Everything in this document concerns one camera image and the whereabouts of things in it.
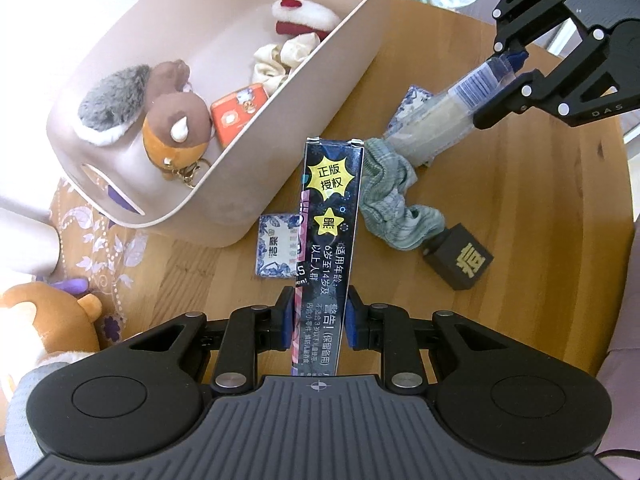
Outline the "white paper roll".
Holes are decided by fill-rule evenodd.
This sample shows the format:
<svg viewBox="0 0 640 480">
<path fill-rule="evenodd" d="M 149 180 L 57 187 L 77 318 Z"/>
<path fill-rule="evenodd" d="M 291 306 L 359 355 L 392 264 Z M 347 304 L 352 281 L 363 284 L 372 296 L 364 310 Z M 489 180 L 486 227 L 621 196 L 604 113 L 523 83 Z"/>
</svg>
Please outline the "white paper roll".
<svg viewBox="0 0 640 480">
<path fill-rule="evenodd" d="M 47 223 L 1 209 L 1 270 L 48 276 L 61 255 L 58 231 Z"/>
</svg>

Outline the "cream scrunchie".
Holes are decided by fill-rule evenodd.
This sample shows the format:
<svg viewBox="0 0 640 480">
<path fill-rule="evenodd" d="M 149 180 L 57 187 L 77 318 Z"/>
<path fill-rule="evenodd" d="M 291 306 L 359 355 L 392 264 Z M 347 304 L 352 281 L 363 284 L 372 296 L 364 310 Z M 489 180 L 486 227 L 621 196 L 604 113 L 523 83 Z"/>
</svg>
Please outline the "cream scrunchie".
<svg viewBox="0 0 640 480">
<path fill-rule="evenodd" d="M 272 96 L 319 44 L 319 36 L 315 32 L 308 32 L 283 44 L 265 44 L 258 48 L 253 54 L 252 83 L 261 84 L 268 96 Z"/>
</svg>

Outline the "white red plush toy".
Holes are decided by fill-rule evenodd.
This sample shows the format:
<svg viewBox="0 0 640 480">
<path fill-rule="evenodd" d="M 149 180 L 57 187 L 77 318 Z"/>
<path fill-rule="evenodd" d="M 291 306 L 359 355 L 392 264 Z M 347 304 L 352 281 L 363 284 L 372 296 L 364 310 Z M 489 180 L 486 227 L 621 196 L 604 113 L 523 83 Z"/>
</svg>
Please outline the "white red plush toy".
<svg viewBox="0 0 640 480">
<path fill-rule="evenodd" d="M 341 23 L 331 9 L 310 0 L 277 0 L 271 6 L 276 33 L 281 36 L 311 34 L 325 40 Z"/>
</svg>

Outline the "clear plastic packet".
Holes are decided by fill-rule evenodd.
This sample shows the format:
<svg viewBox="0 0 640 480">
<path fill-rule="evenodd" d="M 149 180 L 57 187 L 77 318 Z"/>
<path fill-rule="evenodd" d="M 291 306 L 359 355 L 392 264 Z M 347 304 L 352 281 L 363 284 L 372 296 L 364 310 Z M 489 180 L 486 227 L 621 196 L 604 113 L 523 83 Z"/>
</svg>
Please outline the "clear plastic packet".
<svg viewBox="0 0 640 480">
<path fill-rule="evenodd" d="M 473 129 L 473 114 L 522 69 L 526 55 L 490 58 L 418 108 L 392 136 L 390 146 L 412 166 L 429 165 Z"/>
</svg>

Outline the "orange bear plush toy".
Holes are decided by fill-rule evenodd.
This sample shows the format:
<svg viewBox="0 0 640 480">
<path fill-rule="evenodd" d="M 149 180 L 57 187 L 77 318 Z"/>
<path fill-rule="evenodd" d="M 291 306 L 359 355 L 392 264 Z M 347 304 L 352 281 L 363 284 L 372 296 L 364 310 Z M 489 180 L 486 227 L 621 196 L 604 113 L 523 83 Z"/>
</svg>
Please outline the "orange bear plush toy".
<svg viewBox="0 0 640 480">
<path fill-rule="evenodd" d="M 75 298 L 48 284 L 16 285 L 1 295 L 1 356 L 26 365 L 55 352 L 100 350 L 96 295 Z"/>
</svg>

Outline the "grey hedgehog plush toy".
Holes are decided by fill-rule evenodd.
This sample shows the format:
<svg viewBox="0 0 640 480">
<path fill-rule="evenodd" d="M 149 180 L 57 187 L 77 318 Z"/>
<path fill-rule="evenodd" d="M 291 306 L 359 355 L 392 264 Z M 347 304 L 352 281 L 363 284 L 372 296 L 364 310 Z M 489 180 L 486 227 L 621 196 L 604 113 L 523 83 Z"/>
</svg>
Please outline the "grey hedgehog plush toy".
<svg viewBox="0 0 640 480">
<path fill-rule="evenodd" d="M 98 81 L 78 105 L 76 136 L 99 148 L 117 142 L 142 113 L 151 67 L 118 70 Z"/>
</svg>

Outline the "beige plastic storage basket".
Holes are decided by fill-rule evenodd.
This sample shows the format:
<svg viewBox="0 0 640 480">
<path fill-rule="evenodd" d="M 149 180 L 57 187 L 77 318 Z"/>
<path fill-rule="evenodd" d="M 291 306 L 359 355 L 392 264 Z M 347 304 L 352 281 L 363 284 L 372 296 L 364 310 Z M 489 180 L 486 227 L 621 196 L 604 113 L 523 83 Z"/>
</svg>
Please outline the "beige plastic storage basket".
<svg viewBox="0 0 640 480">
<path fill-rule="evenodd" d="M 392 0 L 311 0 L 340 24 L 226 148 L 212 144 L 193 186 L 166 180 L 138 130 L 97 148 L 74 119 L 90 87 L 137 64 L 183 60 L 195 92 L 214 102 L 247 86 L 253 54 L 276 40 L 277 0 L 140 0 L 63 78 L 47 124 L 76 191 L 120 226 L 209 246 L 250 229 L 354 90 L 380 48 Z"/>
</svg>

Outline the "orange small box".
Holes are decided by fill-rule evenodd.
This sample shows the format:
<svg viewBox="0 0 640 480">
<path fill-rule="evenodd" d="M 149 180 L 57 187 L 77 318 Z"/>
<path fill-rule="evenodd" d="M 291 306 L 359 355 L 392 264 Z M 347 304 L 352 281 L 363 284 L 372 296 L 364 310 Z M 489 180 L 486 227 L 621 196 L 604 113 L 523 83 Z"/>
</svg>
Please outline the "orange small box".
<svg viewBox="0 0 640 480">
<path fill-rule="evenodd" d="M 226 148 L 267 102 L 268 94 L 262 84 L 250 84 L 232 92 L 210 106 L 216 137 Z"/>
</svg>

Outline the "long black star box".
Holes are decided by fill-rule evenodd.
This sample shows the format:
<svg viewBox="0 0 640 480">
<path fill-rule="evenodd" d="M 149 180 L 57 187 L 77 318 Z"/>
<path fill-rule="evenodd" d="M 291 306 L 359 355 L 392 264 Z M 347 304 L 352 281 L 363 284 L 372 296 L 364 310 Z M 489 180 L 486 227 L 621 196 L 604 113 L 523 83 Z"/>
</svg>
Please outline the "long black star box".
<svg viewBox="0 0 640 480">
<path fill-rule="evenodd" d="M 334 376 L 357 231 L 363 142 L 308 139 L 300 193 L 294 376 Z"/>
</svg>

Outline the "small black cube box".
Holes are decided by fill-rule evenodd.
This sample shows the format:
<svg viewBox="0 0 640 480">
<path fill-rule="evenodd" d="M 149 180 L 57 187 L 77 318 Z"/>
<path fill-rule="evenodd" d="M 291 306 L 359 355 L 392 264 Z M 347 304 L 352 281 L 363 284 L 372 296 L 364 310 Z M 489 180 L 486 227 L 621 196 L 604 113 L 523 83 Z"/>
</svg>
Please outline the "small black cube box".
<svg viewBox="0 0 640 480">
<path fill-rule="evenodd" d="M 494 255 L 462 223 L 426 240 L 422 255 L 453 290 L 472 288 L 494 261 Z"/>
</svg>

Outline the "blue white patterned box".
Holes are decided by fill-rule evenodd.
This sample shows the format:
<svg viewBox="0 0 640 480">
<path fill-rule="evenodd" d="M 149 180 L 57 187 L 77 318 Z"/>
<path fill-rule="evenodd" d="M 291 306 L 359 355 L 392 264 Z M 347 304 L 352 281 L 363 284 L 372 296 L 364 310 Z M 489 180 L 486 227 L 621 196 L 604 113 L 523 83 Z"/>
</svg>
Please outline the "blue white patterned box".
<svg viewBox="0 0 640 480">
<path fill-rule="evenodd" d="M 412 84 L 400 101 L 396 112 L 393 114 L 392 118 L 390 118 L 390 122 L 387 125 L 384 136 L 392 136 L 395 134 L 403 125 L 405 125 L 405 122 L 410 118 L 410 116 L 432 97 L 433 95 L 431 92 Z"/>
</svg>

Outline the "small blue white card box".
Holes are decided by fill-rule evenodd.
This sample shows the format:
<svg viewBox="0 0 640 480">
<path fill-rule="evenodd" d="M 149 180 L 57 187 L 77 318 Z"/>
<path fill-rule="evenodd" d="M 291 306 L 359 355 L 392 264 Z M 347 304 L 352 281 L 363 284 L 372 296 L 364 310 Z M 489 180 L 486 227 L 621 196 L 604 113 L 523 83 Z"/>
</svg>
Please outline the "small blue white card box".
<svg viewBox="0 0 640 480">
<path fill-rule="evenodd" d="M 299 253 L 300 214 L 263 214 L 258 219 L 255 274 L 294 278 Z"/>
</svg>

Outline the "green plaid scrunchie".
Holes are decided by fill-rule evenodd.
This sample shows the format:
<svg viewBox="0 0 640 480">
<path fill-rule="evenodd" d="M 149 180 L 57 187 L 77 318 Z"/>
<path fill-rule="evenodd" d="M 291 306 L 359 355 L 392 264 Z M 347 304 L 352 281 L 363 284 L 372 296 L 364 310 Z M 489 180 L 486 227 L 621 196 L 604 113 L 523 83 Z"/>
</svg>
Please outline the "green plaid scrunchie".
<svg viewBox="0 0 640 480">
<path fill-rule="evenodd" d="M 406 202 L 418 177 L 405 157 L 383 139 L 364 141 L 359 209 L 370 233 L 396 250 L 408 252 L 445 231 L 437 209 Z"/>
</svg>

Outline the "brown bear keychain plush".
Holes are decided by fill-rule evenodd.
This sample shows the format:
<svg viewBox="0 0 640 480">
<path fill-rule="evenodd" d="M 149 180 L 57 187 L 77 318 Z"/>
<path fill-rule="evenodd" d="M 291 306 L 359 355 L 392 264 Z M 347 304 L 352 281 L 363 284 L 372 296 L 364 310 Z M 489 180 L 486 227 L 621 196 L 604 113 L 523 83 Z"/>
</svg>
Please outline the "brown bear keychain plush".
<svg viewBox="0 0 640 480">
<path fill-rule="evenodd" d="M 183 60 L 155 66 L 146 84 L 142 141 L 146 156 L 166 180 L 194 188 L 196 172 L 210 166 L 204 157 L 213 136 L 205 101 L 191 90 Z"/>
</svg>

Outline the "floral patterned cloth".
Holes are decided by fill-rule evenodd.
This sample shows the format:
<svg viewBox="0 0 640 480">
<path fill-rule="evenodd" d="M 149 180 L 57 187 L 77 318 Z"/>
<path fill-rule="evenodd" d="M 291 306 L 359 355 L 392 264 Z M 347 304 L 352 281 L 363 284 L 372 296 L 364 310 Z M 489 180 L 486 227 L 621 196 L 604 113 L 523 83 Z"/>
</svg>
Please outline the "floral patterned cloth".
<svg viewBox="0 0 640 480">
<path fill-rule="evenodd" d="M 88 292 L 102 302 L 102 314 L 94 323 L 100 343 L 107 347 L 124 340 L 149 235 L 111 222 L 65 180 L 54 193 L 50 219 L 61 248 L 53 277 L 86 280 Z"/>
</svg>

